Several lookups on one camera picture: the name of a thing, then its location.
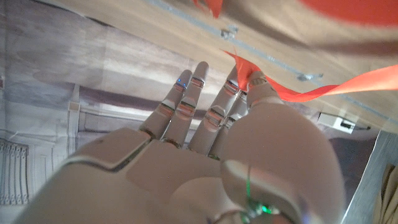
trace red fabric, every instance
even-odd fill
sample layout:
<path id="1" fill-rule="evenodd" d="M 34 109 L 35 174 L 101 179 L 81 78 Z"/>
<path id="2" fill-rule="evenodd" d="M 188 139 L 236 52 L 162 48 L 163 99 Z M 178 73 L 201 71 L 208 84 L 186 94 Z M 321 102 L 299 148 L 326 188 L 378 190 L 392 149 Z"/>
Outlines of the red fabric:
<path id="1" fill-rule="evenodd" d="M 235 58 L 236 69 L 238 71 L 238 85 L 240 89 L 246 91 L 248 77 L 253 72 L 260 71 L 260 68 L 235 54 L 231 54 L 229 52 L 226 53 Z M 278 92 L 282 100 L 290 102 L 306 102 L 318 98 L 319 96 L 358 91 L 398 90 L 398 65 L 380 68 L 358 75 L 341 85 L 323 86 L 306 93 L 298 93 L 288 89 L 267 76 L 266 79 L 272 87 L 274 87 L 275 91 Z"/>
<path id="2" fill-rule="evenodd" d="M 328 16 L 377 26 L 398 26 L 398 0 L 301 0 Z"/>
<path id="3" fill-rule="evenodd" d="M 204 8 L 198 3 L 198 0 L 192 0 L 196 7 L 204 11 Z M 220 16 L 221 7 L 223 6 L 223 0 L 205 0 L 207 8 L 211 10 L 214 18 Z"/>

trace wooden ceiling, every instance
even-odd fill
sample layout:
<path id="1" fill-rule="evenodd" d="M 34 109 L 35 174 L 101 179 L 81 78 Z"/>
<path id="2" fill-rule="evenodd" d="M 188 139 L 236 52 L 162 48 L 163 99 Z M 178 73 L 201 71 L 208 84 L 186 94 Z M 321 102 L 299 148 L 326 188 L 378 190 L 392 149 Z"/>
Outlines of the wooden ceiling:
<path id="1" fill-rule="evenodd" d="M 189 0 L 42 1 L 194 60 L 205 60 L 225 73 L 234 66 L 234 60 L 220 49 L 236 49 L 239 56 L 295 91 L 340 84 L 364 72 L 398 63 L 398 27 L 336 21 L 297 0 L 224 1 L 218 19 Z M 323 76 L 303 82 L 298 78 L 303 74 Z M 398 133 L 396 91 L 324 96 L 305 104 L 363 126 Z"/>

